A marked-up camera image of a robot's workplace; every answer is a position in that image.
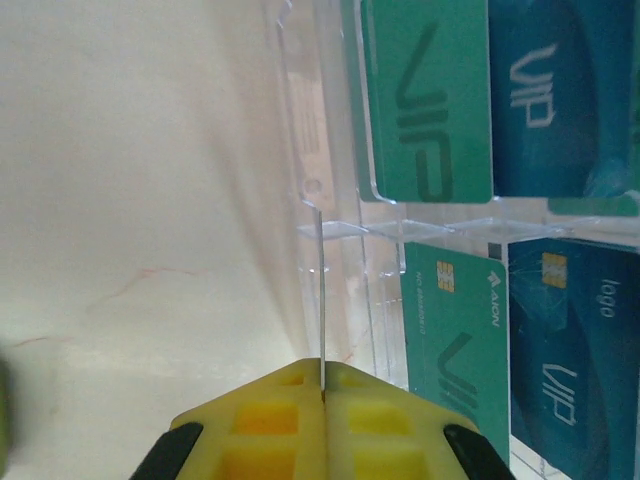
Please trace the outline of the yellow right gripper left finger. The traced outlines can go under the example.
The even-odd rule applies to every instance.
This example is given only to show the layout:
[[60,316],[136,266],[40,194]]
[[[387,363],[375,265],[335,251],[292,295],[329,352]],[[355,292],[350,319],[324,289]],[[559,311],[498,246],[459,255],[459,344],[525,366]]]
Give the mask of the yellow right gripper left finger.
[[325,479],[320,361],[297,360],[176,416],[137,479]]

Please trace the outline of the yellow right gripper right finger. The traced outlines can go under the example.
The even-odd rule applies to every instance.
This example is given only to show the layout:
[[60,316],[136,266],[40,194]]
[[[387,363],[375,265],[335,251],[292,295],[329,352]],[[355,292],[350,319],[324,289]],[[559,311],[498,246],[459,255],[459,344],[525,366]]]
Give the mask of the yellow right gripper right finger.
[[350,365],[326,364],[329,479],[509,479],[467,417]]

